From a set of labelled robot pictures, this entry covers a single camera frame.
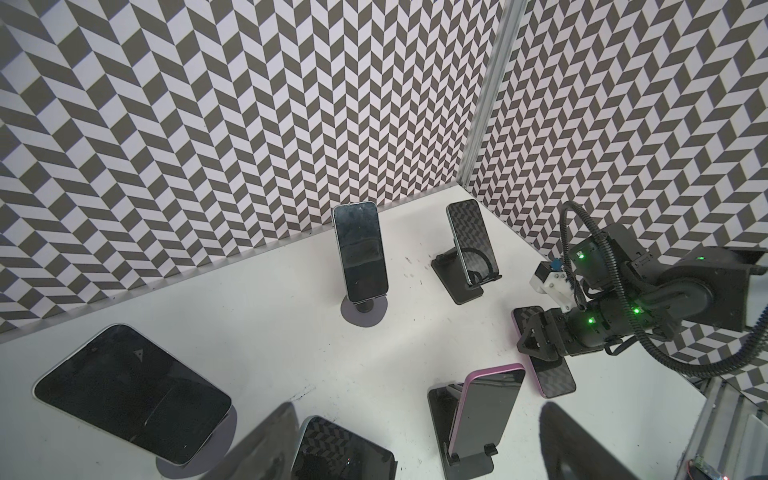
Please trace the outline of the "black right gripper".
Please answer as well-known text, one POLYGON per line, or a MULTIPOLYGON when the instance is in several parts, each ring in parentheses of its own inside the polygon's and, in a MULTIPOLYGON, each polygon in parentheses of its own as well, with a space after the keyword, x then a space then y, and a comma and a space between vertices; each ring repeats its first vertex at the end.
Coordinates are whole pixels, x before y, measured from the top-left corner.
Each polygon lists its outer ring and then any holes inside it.
POLYGON ((517 348, 540 359, 557 359, 604 351, 624 337, 624 317, 617 309, 518 308, 517 348))

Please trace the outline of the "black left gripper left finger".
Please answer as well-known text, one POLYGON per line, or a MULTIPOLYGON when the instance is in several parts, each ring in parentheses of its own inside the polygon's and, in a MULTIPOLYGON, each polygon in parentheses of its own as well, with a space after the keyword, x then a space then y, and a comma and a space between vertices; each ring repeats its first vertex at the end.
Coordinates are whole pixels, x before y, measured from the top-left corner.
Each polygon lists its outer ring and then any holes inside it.
POLYGON ((284 402, 202 479, 290 479, 298 444, 296 411, 284 402))

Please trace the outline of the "round grey stand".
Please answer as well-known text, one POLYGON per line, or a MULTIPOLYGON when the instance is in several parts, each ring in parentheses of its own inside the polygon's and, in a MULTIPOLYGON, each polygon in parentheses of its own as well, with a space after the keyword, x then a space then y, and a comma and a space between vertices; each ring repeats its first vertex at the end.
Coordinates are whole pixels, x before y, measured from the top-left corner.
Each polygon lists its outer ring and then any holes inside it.
POLYGON ((203 475, 219 464, 230 450, 237 429, 238 414, 232 405, 224 419, 193 458, 183 465, 156 458, 156 468, 164 479, 188 479, 203 475))
POLYGON ((388 300, 386 295, 371 298, 357 304, 344 297, 340 306, 340 312, 348 323, 362 328, 370 328, 378 325, 383 320, 387 308, 388 300))

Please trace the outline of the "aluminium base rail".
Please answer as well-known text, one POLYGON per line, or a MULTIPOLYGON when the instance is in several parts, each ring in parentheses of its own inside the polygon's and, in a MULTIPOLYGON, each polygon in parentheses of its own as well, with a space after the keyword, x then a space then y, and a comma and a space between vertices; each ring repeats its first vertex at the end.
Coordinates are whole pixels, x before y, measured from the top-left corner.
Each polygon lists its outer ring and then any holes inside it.
POLYGON ((675 475, 677 479, 765 479, 767 413, 717 378, 675 475))

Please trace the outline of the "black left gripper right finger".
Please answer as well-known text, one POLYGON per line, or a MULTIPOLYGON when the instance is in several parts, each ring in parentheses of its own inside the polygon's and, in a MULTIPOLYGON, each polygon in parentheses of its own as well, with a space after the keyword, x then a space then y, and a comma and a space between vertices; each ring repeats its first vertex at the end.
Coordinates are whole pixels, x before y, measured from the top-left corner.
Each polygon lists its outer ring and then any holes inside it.
POLYGON ((539 439, 549 479, 637 479, 554 402, 541 409, 539 439))

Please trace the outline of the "round grey stand back right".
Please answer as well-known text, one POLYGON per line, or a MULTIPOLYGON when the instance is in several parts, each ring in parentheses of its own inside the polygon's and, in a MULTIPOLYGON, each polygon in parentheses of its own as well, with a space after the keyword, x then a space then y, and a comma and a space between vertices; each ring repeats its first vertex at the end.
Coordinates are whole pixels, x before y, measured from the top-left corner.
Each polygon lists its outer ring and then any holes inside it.
POLYGON ((383 320, 387 308, 388 300, 386 295, 371 298, 357 304, 344 297, 340 306, 340 312, 348 323, 362 328, 370 328, 378 325, 383 320))

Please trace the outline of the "round grey stand back left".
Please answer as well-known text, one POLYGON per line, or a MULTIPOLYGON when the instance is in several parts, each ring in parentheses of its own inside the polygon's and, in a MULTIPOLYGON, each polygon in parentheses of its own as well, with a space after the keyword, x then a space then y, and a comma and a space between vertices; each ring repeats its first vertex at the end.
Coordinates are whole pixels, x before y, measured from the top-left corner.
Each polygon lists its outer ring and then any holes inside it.
POLYGON ((238 414, 232 405, 224 419, 193 458, 183 465, 156 458, 156 468, 164 479, 188 479, 203 475, 219 464, 230 450, 237 429, 238 414))

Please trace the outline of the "black block stand far right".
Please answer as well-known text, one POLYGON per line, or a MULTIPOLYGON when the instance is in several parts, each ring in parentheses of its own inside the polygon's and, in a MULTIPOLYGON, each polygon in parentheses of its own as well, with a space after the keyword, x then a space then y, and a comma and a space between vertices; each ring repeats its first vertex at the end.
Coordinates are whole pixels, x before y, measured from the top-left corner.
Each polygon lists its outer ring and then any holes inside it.
POLYGON ((461 252, 457 247, 454 247, 439 254, 430 263, 456 305, 463 305, 482 297, 484 294, 483 285, 502 278, 498 271, 491 271, 482 277, 475 270, 467 270, 462 259, 461 252))

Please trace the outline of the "aluminium corner post right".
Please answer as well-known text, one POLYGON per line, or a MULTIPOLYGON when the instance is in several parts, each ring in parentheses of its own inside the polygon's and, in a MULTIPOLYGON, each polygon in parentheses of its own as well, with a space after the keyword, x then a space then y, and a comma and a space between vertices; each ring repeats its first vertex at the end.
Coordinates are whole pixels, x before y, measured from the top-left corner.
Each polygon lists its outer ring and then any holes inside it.
POLYGON ((524 0, 506 1, 504 3, 499 30, 490 52, 486 75, 457 171, 456 182, 465 189, 469 189, 472 172, 480 155, 480 149, 490 122, 493 105, 501 88, 506 66, 524 16, 526 4, 527 2, 524 0))

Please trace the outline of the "green-edged phone on round stand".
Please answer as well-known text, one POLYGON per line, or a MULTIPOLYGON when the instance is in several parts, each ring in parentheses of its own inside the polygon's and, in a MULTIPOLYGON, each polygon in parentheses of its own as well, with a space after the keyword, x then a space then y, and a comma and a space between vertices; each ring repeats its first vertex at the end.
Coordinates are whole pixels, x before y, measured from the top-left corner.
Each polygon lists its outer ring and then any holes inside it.
POLYGON ((338 205, 332 220, 347 298, 359 304, 386 295, 389 282, 376 204, 338 205))

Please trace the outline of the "dark phone on block stand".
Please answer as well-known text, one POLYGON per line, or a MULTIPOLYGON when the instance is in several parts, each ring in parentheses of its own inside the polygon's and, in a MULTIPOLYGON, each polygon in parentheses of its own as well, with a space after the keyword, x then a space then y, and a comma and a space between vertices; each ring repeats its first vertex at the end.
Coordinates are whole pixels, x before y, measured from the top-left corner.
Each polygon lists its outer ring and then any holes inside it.
POLYGON ((479 203, 474 199, 454 202, 446 213, 468 285, 497 280, 501 274, 479 203))

